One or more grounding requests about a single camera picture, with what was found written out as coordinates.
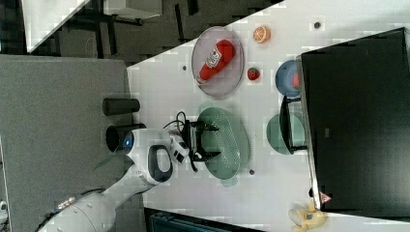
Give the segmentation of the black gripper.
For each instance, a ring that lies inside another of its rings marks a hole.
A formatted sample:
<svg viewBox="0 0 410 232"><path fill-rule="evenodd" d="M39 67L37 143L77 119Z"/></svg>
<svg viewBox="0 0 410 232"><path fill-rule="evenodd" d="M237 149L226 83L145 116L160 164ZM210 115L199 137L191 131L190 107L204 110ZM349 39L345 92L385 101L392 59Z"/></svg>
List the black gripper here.
<svg viewBox="0 0 410 232"><path fill-rule="evenodd" d="M190 150L190 159L192 161L207 161L218 156L220 152L199 152L199 140L203 131L218 131L219 129L212 124L205 123L203 121L191 122L186 121L183 130L182 137L187 147Z"/></svg>

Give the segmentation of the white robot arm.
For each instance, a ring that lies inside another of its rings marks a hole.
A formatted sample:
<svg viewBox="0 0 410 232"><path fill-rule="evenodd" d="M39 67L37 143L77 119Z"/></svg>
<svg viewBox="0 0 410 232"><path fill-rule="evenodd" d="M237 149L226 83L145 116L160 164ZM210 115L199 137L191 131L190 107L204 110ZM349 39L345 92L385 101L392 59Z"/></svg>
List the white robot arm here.
<svg viewBox="0 0 410 232"><path fill-rule="evenodd" d="M163 128L131 130L124 138L123 151L132 166L118 182L103 191L71 198L49 214L36 232L108 232L114 225L116 209L135 194L143 193L170 179L172 163L182 163L198 153L204 161L217 155L207 153L193 138L218 128L203 121L186 123L183 131Z"/></svg>

